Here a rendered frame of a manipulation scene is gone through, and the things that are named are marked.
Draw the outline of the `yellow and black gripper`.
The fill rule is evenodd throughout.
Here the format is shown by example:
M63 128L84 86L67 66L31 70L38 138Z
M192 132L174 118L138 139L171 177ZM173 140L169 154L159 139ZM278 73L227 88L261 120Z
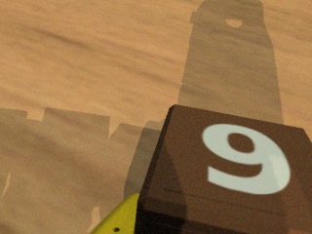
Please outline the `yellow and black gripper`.
M91 234L134 234L138 196L135 193L126 198Z

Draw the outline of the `brown number cube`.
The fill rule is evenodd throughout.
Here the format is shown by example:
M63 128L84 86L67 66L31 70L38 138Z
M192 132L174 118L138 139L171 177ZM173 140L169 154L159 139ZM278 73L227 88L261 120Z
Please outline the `brown number cube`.
M135 234L312 234L310 138L174 104L137 199Z

